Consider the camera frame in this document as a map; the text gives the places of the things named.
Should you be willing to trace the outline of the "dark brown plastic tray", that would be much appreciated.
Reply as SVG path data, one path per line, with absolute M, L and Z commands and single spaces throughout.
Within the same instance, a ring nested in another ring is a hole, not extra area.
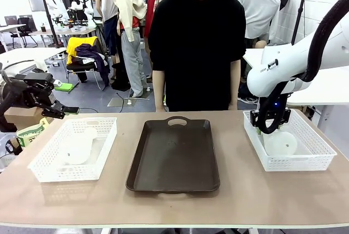
M 138 193 L 210 193 L 220 187 L 210 121 L 145 121 L 126 188 Z

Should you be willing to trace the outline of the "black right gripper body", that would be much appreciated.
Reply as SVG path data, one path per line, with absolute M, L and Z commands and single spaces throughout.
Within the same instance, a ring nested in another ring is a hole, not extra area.
M 277 130 L 280 125 L 287 123 L 290 118 L 290 109 L 269 110 L 261 112 L 259 110 L 250 111 L 250 123 L 259 130 Z

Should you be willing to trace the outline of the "mannequin red garment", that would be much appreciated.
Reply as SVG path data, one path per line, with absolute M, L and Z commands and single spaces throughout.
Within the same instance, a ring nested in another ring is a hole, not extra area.
M 145 37 L 149 36 L 149 31 L 151 29 L 153 16 L 154 16 L 154 5 L 155 5 L 155 0 L 148 0 L 147 12 L 146 12 L 146 23 L 145 23 Z

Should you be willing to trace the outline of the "black metal chair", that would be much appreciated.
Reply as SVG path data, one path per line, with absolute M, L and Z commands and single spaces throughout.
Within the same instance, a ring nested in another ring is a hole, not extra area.
M 97 67 L 94 63 L 88 63 L 88 64 L 78 64 L 78 63 L 71 63 L 67 65 L 67 79 L 68 83 L 70 82 L 70 75 L 75 74 L 77 76 L 77 82 L 73 85 L 73 89 L 75 89 L 79 84 L 86 83 L 88 80 L 87 74 L 92 73 L 96 84 L 98 88 L 101 91 L 104 91 L 106 87 L 110 85 L 109 77 L 107 73 L 104 72 L 98 72 Z M 100 78 L 103 82 L 103 87 L 101 87 L 98 79 L 97 79 L 97 73 L 100 75 Z

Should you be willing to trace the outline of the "translucent white plastic flask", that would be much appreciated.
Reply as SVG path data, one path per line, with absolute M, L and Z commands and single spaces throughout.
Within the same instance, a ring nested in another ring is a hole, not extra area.
M 296 138 L 287 131 L 277 129 L 271 134 L 262 133 L 262 137 L 269 156 L 294 155 L 297 150 Z
M 68 165 L 81 165 L 85 163 L 92 151 L 94 139 L 97 138 L 97 130 L 88 127 L 81 133 L 73 133 L 61 143 L 61 157 Z

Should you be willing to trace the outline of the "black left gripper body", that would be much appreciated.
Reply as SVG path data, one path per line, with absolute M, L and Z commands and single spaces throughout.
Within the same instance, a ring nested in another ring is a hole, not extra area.
M 20 96 L 15 101 L 15 107 L 47 107 L 55 104 L 53 90 L 56 80 L 52 74 L 42 72 L 17 74 L 15 81 L 18 81 L 22 88 Z

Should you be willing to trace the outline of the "mannequin cream jacket grey pants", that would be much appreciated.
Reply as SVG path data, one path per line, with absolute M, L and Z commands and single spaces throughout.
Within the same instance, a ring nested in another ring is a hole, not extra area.
M 140 20 L 147 11 L 143 0 L 114 0 L 119 10 L 117 32 L 121 36 L 124 64 L 128 74 L 132 97 L 139 98 L 143 90 L 148 88 L 147 79 L 143 71 L 141 55 Z

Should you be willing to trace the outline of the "mannequin white tank top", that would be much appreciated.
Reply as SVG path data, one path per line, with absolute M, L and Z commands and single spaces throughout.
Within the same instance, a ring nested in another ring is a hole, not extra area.
M 119 63 L 117 50 L 117 14 L 113 0 L 96 0 L 97 12 L 102 17 L 105 42 L 110 50 L 113 64 Z

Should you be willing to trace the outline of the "green and white bag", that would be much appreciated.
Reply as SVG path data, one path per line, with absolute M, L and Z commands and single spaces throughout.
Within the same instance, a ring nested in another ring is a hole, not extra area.
M 36 137 L 41 134 L 47 127 L 49 126 L 49 122 L 44 117 L 42 118 L 38 124 L 32 125 L 30 127 L 24 128 L 16 132 L 17 139 L 19 140 L 19 144 L 22 148 L 27 147 L 30 143 L 32 143 Z

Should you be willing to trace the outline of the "green flat object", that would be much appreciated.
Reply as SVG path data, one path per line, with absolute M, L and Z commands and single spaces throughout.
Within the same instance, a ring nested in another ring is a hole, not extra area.
M 55 87 L 56 91 L 68 92 L 70 93 L 74 89 L 74 85 L 71 83 L 61 83 L 60 86 Z

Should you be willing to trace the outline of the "dark purple garment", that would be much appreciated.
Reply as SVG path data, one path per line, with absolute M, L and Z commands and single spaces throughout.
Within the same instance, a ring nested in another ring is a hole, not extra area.
M 105 87 L 109 86 L 110 67 L 105 56 L 98 52 L 95 45 L 81 44 L 76 49 L 76 55 L 82 59 L 93 59 L 97 72 L 100 74 Z

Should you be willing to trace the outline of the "person's right forearm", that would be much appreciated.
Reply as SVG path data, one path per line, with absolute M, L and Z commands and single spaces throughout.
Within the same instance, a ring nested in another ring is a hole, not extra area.
M 152 81 L 155 106 L 164 106 L 165 73 L 163 71 L 153 70 Z

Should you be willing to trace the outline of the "person's left forearm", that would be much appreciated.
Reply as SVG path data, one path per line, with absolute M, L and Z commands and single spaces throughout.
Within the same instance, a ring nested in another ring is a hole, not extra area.
M 231 101 L 230 103 L 238 102 L 238 90 L 240 84 L 240 60 L 231 62 L 230 64 L 231 76 Z

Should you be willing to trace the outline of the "black office chair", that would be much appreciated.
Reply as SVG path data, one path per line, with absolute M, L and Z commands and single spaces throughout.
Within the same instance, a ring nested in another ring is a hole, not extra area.
M 17 28 L 17 30 L 19 31 L 19 34 L 14 34 L 11 32 L 10 36 L 11 36 L 12 41 L 13 41 L 13 47 L 14 47 L 14 39 L 19 38 L 19 37 L 23 41 L 24 47 L 27 47 L 26 37 L 30 37 L 34 41 L 36 46 L 38 46 L 38 43 L 30 35 L 30 33 L 37 31 L 33 19 L 31 17 L 20 17 L 17 19 L 17 24 L 18 25 L 22 24 L 22 26 Z

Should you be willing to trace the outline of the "person in black t-shirt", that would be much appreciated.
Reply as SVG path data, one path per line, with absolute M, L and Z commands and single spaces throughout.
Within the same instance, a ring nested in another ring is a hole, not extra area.
M 245 28 L 238 0 L 159 3 L 148 42 L 153 70 L 165 73 L 166 110 L 228 110 L 230 64 L 245 55 Z

